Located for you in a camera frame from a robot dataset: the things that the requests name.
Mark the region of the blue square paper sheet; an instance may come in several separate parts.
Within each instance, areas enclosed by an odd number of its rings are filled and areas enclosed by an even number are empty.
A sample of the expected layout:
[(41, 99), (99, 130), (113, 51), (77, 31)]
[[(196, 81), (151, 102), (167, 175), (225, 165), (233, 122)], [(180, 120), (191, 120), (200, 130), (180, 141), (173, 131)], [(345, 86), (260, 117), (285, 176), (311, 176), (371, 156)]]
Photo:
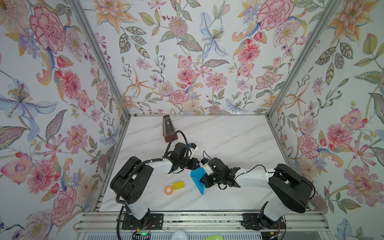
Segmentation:
[(205, 191), (205, 185), (204, 183), (201, 183), (201, 179), (205, 174), (206, 174), (206, 171), (203, 168), (198, 168), (196, 170), (191, 171), (191, 178), (194, 181), (195, 185), (197, 186), (201, 195), (203, 195)]

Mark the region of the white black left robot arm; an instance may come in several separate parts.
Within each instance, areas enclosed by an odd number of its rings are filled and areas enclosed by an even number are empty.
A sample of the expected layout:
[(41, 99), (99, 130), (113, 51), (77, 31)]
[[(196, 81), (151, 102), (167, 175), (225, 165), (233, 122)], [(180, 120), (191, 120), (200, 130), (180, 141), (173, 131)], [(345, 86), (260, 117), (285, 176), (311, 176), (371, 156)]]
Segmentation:
[(161, 158), (142, 161), (131, 157), (113, 177), (110, 188), (116, 194), (116, 202), (123, 205), (135, 220), (149, 218), (150, 209), (141, 196), (151, 177), (161, 174), (172, 174), (176, 170), (196, 170), (199, 161), (194, 157), (198, 150), (196, 144), (177, 143), (173, 151), (166, 151)]

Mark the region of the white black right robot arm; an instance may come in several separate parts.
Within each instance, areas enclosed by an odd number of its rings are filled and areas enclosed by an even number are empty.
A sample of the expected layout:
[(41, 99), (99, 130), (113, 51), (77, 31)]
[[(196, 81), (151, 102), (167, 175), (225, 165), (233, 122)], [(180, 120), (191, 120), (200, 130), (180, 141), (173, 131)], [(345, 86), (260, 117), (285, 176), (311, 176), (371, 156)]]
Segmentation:
[(289, 212), (305, 213), (315, 191), (309, 180), (285, 164), (278, 164), (272, 170), (230, 169), (220, 159), (213, 158), (203, 159), (200, 168), (205, 171), (200, 178), (205, 188), (223, 185), (225, 188), (256, 187), (273, 191), (272, 198), (264, 203), (259, 213), (259, 219), (273, 222)]

